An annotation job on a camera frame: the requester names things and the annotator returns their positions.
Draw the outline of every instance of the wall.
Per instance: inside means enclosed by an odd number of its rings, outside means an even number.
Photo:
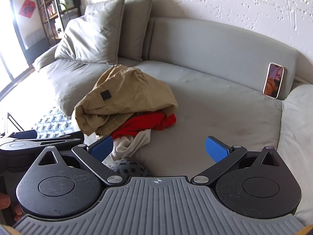
[[[20,30],[25,48],[29,48],[30,44],[33,44],[32,41],[29,40],[29,36],[35,36],[36,41],[39,41],[40,39],[44,38],[44,32],[43,32],[43,27],[40,21],[40,16],[36,4],[36,9],[32,14],[31,18],[27,18],[24,16],[21,16],[18,14],[22,4],[24,3],[25,0],[12,0],[13,2],[13,8],[14,8],[14,13],[15,13],[15,18],[18,24],[18,28]]]
[[[82,11],[98,1],[82,0]],[[296,73],[313,83],[313,0],[154,0],[152,15],[213,20],[282,41],[301,52]]]

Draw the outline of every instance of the glass door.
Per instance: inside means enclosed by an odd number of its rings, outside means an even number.
[[[0,0],[0,101],[32,69],[23,54],[24,44],[19,34],[11,0]]]

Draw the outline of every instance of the sofa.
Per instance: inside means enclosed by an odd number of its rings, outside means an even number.
[[[71,116],[110,65],[55,59],[56,46],[34,63],[55,91],[58,106]],[[269,37],[221,23],[150,18],[142,62],[119,57],[118,64],[168,84],[179,109],[177,122],[152,131],[149,144],[132,157],[155,176],[188,178],[214,164],[205,140],[251,151],[277,149],[302,189],[296,216],[313,223],[313,85],[294,83],[298,51]],[[284,67],[277,99],[262,91],[269,63]],[[95,141],[95,135],[86,142]]]

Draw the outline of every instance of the sunlit floor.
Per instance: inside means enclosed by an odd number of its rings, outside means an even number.
[[[5,113],[9,112],[24,130],[29,130],[54,106],[51,88],[35,71],[0,101],[0,133],[4,132]],[[8,130],[17,131],[12,126]]]

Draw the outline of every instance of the bookshelf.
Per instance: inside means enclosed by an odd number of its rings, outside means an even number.
[[[57,44],[70,19],[81,16],[80,0],[36,0],[50,46]]]

